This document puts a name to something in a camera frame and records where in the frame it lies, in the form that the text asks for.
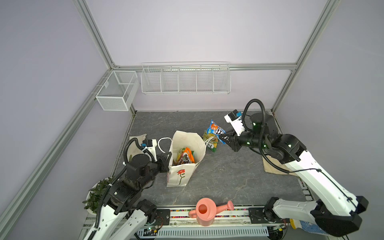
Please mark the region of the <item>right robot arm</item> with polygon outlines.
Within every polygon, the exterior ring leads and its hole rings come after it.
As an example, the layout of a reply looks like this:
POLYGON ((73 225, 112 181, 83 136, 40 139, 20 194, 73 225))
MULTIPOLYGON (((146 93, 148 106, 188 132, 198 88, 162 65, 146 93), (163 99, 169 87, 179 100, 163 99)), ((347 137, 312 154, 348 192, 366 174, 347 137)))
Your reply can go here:
POLYGON ((318 200, 310 202, 272 197, 264 206, 262 218, 269 223, 282 219, 308 222, 334 237, 346 237, 360 229, 360 214, 367 210, 369 201, 342 187, 297 137, 279 133, 262 101, 250 100, 242 112, 233 110, 225 115, 225 120, 233 130, 221 134, 219 139, 234 152, 249 148, 276 170, 297 174, 318 196, 318 200))

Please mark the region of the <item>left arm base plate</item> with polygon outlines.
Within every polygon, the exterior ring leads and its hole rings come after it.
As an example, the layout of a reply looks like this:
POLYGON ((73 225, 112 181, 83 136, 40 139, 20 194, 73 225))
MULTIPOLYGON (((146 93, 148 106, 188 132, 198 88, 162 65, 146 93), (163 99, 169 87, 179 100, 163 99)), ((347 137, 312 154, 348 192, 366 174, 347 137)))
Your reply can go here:
POLYGON ((152 221, 149 221, 147 226, 168 226, 171 220, 171 210, 170 209, 157 209, 155 213, 155 218, 152 221))

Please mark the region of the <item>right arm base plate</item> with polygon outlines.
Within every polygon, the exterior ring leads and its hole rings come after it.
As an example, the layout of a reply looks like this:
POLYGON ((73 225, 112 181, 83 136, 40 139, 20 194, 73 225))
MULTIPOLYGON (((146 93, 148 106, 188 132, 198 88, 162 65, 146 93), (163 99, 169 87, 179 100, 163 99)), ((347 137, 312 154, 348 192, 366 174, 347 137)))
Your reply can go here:
POLYGON ((282 219, 273 218, 272 220, 267 220, 267 217, 264 213, 264 208, 248 208, 249 218, 252 224, 283 224, 282 219))

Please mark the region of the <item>blue M&M's packet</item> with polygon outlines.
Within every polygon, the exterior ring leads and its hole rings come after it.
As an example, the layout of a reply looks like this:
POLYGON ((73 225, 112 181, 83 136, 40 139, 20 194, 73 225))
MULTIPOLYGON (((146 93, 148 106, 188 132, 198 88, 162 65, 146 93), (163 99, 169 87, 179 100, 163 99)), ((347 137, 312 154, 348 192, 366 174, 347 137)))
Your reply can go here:
POLYGON ((219 141, 222 144, 225 144, 225 142, 223 140, 220 140, 219 136, 225 134, 226 131, 223 128, 219 127, 213 120, 211 120, 210 126, 207 128, 206 133, 207 134, 214 134, 215 136, 218 137, 219 141))

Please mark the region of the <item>green Fox's candy bag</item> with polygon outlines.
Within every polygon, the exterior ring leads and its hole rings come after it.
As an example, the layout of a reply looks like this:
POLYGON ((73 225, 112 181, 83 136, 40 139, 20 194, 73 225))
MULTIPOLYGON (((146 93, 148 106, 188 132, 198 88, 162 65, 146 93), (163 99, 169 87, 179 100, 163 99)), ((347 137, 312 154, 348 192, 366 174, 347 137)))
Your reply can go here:
POLYGON ((204 132, 202 139, 209 150, 216 152, 219 141, 219 138, 216 134, 204 132))

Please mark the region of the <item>white paper gift bag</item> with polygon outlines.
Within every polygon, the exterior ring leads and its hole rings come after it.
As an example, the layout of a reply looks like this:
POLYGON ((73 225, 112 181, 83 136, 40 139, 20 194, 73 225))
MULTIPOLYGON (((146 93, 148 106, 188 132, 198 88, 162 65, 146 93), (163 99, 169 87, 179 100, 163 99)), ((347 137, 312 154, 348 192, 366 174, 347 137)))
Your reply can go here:
POLYGON ((193 173, 203 161, 211 139, 204 141, 197 133, 175 132, 170 146, 172 159, 169 161, 167 171, 168 188, 187 186, 193 173))

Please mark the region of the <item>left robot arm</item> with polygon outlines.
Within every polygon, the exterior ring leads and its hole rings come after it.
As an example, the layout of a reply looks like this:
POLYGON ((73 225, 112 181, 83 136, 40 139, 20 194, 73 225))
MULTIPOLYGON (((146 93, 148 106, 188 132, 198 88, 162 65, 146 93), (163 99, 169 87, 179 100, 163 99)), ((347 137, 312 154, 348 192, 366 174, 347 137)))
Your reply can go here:
POLYGON ((152 187, 159 173, 170 169, 172 153, 156 153, 155 140, 132 138, 123 148, 123 170, 103 191, 96 209, 96 220, 86 240, 129 240, 146 224, 166 222, 157 206, 142 200, 142 192, 152 187))

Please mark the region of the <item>brown M&M's packet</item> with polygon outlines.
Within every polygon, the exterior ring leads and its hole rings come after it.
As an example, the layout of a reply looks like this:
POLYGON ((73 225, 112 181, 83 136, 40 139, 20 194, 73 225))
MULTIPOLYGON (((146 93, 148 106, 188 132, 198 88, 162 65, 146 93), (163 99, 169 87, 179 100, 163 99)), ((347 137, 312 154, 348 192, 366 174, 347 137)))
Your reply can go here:
POLYGON ((188 153, 182 153, 182 155, 178 160, 179 165, 191 164, 192 162, 193 161, 190 159, 190 156, 188 155, 188 153))

